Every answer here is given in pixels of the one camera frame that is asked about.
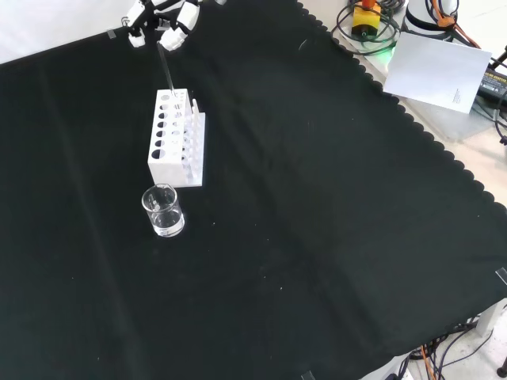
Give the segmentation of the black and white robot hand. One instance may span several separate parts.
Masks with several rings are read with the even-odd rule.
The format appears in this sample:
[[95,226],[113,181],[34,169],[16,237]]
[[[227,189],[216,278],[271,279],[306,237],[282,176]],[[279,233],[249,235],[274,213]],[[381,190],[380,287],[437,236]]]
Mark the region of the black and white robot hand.
[[175,51],[193,31],[200,16],[201,1],[134,1],[121,25],[134,48],[145,45],[145,32],[162,31],[158,41],[166,51]]

